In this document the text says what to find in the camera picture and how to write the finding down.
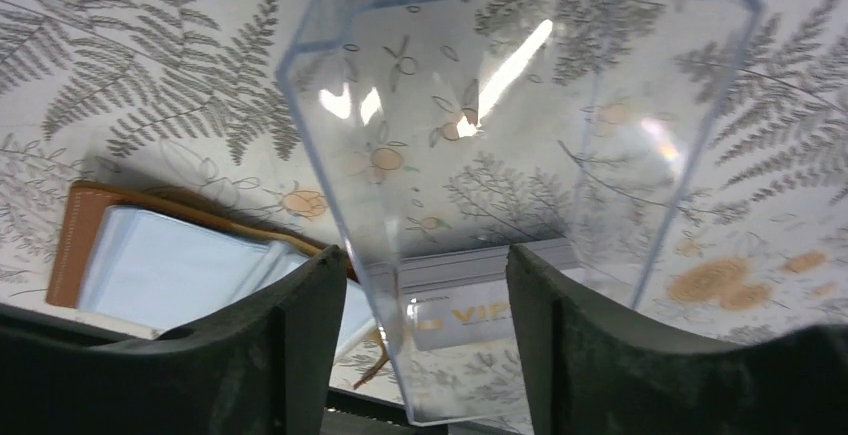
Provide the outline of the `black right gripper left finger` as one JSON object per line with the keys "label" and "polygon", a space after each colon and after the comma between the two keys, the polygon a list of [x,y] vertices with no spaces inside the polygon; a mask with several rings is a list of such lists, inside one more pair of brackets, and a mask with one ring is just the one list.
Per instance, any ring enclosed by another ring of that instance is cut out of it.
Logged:
{"label": "black right gripper left finger", "polygon": [[316,434],[345,300],[331,246],[148,340],[1,309],[5,434]]}

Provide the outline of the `brown leather card holder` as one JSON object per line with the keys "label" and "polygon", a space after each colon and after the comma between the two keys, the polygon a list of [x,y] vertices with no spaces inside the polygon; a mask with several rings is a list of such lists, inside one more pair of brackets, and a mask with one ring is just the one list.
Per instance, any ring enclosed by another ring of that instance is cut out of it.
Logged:
{"label": "brown leather card holder", "polygon": [[272,285],[320,250],[288,233],[78,181],[45,300],[165,332]]}

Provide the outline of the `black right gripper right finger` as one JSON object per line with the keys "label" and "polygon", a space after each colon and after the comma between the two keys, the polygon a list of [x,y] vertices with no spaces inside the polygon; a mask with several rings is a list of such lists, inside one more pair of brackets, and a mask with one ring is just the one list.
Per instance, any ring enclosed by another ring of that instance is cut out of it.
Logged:
{"label": "black right gripper right finger", "polygon": [[521,245],[506,280],[537,434],[847,430],[843,325],[720,341],[628,309]]}

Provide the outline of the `clear plastic card box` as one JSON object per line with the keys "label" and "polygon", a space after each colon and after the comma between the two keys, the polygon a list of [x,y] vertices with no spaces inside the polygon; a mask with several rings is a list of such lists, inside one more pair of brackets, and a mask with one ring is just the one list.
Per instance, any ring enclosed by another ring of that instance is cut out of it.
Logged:
{"label": "clear plastic card box", "polygon": [[[276,74],[348,254],[524,244],[631,307],[673,218],[694,211],[686,188],[761,10],[310,0]],[[527,408],[515,332],[388,357],[414,425]]]}

